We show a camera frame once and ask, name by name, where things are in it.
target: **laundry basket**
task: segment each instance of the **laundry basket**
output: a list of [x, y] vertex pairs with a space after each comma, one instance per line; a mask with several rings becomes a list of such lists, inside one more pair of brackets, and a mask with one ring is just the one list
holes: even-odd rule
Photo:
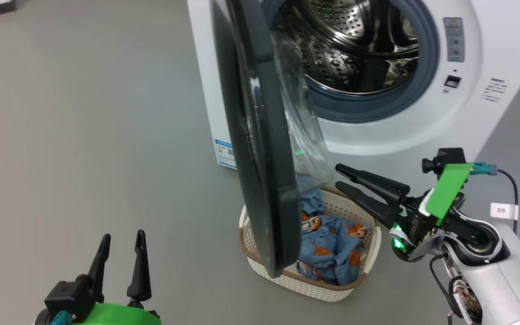
[[307, 279], [298, 274], [296, 264], [285, 268], [283, 275], [281, 275], [280, 278], [272, 279], [268, 276], [268, 272], [266, 272], [266, 269], [260, 260], [260, 256], [258, 255], [256, 240], [254, 239], [254, 233], [252, 232], [252, 226], [250, 225], [245, 205], [240, 214], [239, 241], [242, 251], [244, 251], [248, 258], [248, 263], [250, 263], [250, 266], [252, 266], [252, 269], [256, 273], [276, 284], [280, 284], [285, 288], [304, 294], [305, 296], [335, 302], [346, 298], [351, 292], [353, 292], [354, 288], [367, 278], [367, 275], [370, 273], [378, 255], [382, 233], [379, 224], [374, 220], [374, 218], [343, 194], [324, 188], [322, 189], [322, 202], [326, 205], [326, 211], [324, 214], [342, 217], [369, 227], [370, 231], [364, 239], [365, 250], [361, 255], [360, 274], [358, 279], [351, 284], [345, 286], [334, 286]]

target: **transparent plastic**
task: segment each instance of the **transparent plastic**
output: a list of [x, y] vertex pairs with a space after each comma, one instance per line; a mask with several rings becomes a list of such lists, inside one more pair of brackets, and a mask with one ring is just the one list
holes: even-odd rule
[[281, 33], [273, 33], [274, 61], [279, 75], [288, 134], [301, 194], [332, 180], [334, 167], [326, 148], [303, 71], [300, 48]]

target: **stainless steel drum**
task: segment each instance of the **stainless steel drum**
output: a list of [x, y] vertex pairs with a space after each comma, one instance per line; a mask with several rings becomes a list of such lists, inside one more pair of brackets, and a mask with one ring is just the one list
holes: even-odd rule
[[301, 48], [306, 76], [328, 90], [376, 94], [417, 68], [415, 32], [388, 0], [292, 0], [277, 28]]

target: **warning label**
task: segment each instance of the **warning label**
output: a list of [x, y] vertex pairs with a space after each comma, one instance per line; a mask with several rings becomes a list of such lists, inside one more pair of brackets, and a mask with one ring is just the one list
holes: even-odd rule
[[503, 95], [507, 92], [507, 84], [505, 80], [491, 78], [485, 87], [485, 91], [481, 95], [481, 99], [490, 102], [498, 102], [503, 98]]
[[460, 17], [447, 17], [444, 21], [447, 58], [449, 62], [464, 62], [464, 27]]
[[215, 139], [215, 146], [218, 163], [220, 165], [236, 169], [236, 159], [234, 157], [234, 150], [232, 145], [228, 142]]

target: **blue clothes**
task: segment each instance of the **blue clothes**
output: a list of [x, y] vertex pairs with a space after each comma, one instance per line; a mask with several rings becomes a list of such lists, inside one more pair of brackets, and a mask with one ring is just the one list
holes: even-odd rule
[[310, 216], [322, 214], [325, 209], [320, 189], [311, 190], [302, 195], [302, 210]]
[[358, 278], [367, 234], [367, 226], [343, 218], [314, 216], [303, 221], [298, 272], [328, 284], [351, 284]]

